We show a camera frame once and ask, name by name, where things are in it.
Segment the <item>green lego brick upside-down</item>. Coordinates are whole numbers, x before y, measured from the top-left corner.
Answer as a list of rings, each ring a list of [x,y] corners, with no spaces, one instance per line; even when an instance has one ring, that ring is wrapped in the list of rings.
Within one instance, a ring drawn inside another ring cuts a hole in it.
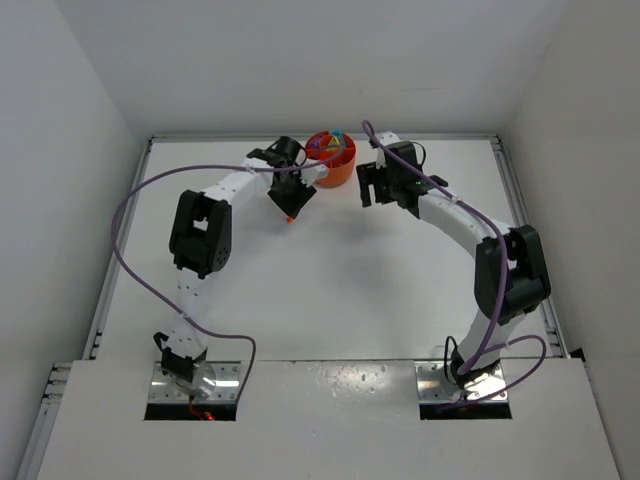
[[[330,137],[327,144],[324,146],[323,150],[325,152],[333,152],[339,151],[342,148],[343,144],[337,137]]]

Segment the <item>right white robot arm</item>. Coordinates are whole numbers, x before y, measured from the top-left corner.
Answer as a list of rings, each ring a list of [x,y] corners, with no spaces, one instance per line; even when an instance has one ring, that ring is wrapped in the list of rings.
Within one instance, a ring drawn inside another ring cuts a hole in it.
[[[468,333],[448,353],[445,377],[463,387],[494,367],[513,332],[551,293],[535,228],[491,219],[461,200],[437,175],[423,172],[426,151],[387,132],[372,141],[375,161],[357,166],[363,206],[395,204],[444,233],[474,262],[477,313]]]

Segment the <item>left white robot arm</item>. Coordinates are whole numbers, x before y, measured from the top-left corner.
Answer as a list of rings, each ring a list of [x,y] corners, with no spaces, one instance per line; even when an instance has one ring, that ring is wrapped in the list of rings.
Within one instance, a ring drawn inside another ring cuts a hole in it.
[[[212,330],[205,324],[206,297],[231,257],[234,214],[253,198],[266,195],[294,219],[315,195],[314,183],[327,175],[328,167],[309,161],[298,141],[281,136],[268,148],[249,152],[213,185],[180,195],[169,239],[178,273],[178,322],[170,332],[154,335],[166,372],[193,384],[206,358]]]

